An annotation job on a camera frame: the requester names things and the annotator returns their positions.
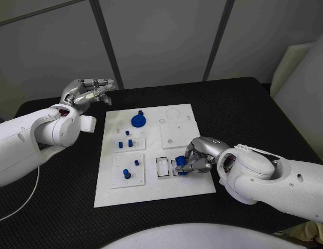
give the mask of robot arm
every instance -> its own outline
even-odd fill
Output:
[[[79,132],[94,132],[95,118],[81,115],[92,102],[111,105],[112,80],[75,80],[60,103],[0,124],[0,187],[29,174],[69,147]]]
[[[216,164],[219,183],[240,202],[253,205],[263,201],[281,212],[323,223],[323,165],[281,157],[270,161],[257,149],[244,145],[228,148],[224,143],[221,147],[218,142],[209,137],[195,138],[186,157],[193,152],[196,162],[176,170],[208,172]]]

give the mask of blue object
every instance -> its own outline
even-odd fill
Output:
[[[127,169],[123,170],[124,178],[128,179],[131,177],[131,174]]]
[[[185,166],[186,165],[186,157],[185,156],[179,156],[175,158],[176,161],[176,165],[177,166]],[[186,175],[188,172],[179,172],[179,175]]]
[[[140,111],[137,112],[137,116],[134,116],[134,117],[131,118],[131,125],[133,125],[134,127],[141,127],[141,126],[144,126],[147,120],[146,120],[146,117],[144,117],[143,115],[144,115],[144,113],[143,113],[143,111],[140,110]]]

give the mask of black table surface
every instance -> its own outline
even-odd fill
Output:
[[[42,165],[27,205],[0,222],[0,248],[101,248],[131,233],[177,223],[218,223],[271,233],[306,221],[263,202],[240,203],[218,183],[215,169],[216,193],[94,208],[110,110],[190,103],[202,136],[229,146],[241,143],[289,159],[322,163],[254,78],[112,91],[108,96],[112,106],[94,103],[85,113],[97,118],[95,132],[82,132],[73,146]],[[58,102],[59,98],[30,101],[17,116]],[[36,170],[0,189],[0,218],[27,200],[35,181]]]

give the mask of white cable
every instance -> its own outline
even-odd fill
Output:
[[[29,196],[29,199],[27,199],[27,201],[24,202],[24,204],[22,205],[22,207],[20,207],[10,215],[7,215],[4,218],[0,219],[0,222],[1,222],[4,219],[7,219],[13,214],[16,214],[16,213],[20,211],[20,209],[26,206],[26,204],[27,204],[27,202],[29,202],[29,200],[30,200],[30,198],[32,198],[32,196],[33,196],[33,194],[35,194],[35,191],[36,191],[37,181],[39,181],[39,167],[37,167],[36,185],[35,185],[32,194],[30,194],[30,196]]]
[[[274,157],[277,157],[277,158],[280,158],[280,159],[286,159],[284,157],[281,157],[281,156],[279,156],[279,155],[276,155],[276,154],[271,154],[270,152],[267,152],[267,151],[264,151],[264,150],[261,150],[261,149],[255,149],[255,148],[253,148],[253,147],[250,147],[250,146],[247,146],[247,145],[242,145],[242,144],[238,144],[238,145],[235,146],[235,148],[251,149],[251,150],[255,151],[255,152],[260,152],[260,153],[263,153],[263,154],[267,154],[267,155],[270,155],[270,156],[274,156]]]

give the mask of white wall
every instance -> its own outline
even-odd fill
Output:
[[[0,0],[0,22],[68,1],[69,0]]]
[[[274,101],[323,158],[323,35]]]
[[[323,0],[235,0],[209,80],[271,82],[287,47],[316,41],[322,32]]]
[[[127,89],[202,80],[225,1],[99,1]]]
[[[0,117],[60,96],[76,78],[114,78],[89,2],[0,26]]]

